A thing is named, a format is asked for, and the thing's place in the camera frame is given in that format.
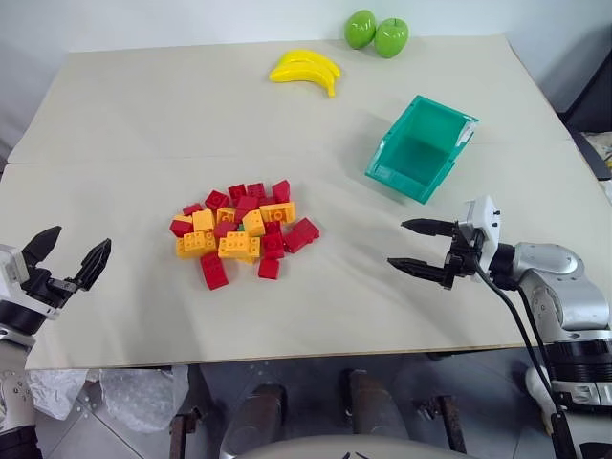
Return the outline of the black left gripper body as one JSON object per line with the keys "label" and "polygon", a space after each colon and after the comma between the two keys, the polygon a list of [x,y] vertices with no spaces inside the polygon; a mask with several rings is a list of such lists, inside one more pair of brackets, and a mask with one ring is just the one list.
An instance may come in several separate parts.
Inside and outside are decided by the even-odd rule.
{"label": "black left gripper body", "polygon": [[39,314],[58,314],[80,285],[72,278],[56,279],[44,268],[27,267],[28,279],[21,283],[22,306]]}

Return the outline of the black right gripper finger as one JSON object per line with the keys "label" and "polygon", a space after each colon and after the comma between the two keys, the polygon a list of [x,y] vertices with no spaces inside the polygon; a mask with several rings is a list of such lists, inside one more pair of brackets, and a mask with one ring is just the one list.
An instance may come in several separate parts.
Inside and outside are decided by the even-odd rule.
{"label": "black right gripper finger", "polygon": [[395,269],[413,277],[444,285],[446,273],[443,268],[431,266],[425,261],[413,258],[388,258],[387,262]]}
{"label": "black right gripper finger", "polygon": [[405,229],[427,236],[445,236],[452,238],[455,233],[456,225],[453,222],[416,218],[403,221],[401,226]]}

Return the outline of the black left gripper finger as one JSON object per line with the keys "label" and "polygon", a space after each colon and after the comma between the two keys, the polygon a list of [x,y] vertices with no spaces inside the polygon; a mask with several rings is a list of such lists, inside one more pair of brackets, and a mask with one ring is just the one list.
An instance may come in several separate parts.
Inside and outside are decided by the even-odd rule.
{"label": "black left gripper finger", "polygon": [[89,291],[104,271],[111,253],[112,241],[106,238],[93,247],[81,262],[74,283],[83,291]]}
{"label": "black left gripper finger", "polygon": [[28,268],[35,267],[49,255],[55,247],[61,230],[61,226],[44,229],[25,246],[22,255]]}

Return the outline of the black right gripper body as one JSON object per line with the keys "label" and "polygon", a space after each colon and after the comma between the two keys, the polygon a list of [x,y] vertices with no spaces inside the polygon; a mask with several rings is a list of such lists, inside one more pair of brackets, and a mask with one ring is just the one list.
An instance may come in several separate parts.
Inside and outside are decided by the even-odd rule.
{"label": "black right gripper body", "polygon": [[445,258],[441,285],[450,290],[455,277],[466,277],[477,273],[482,256],[484,232],[471,229],[465,235],[457,222],[448,223],[447,237],[451,244]]}

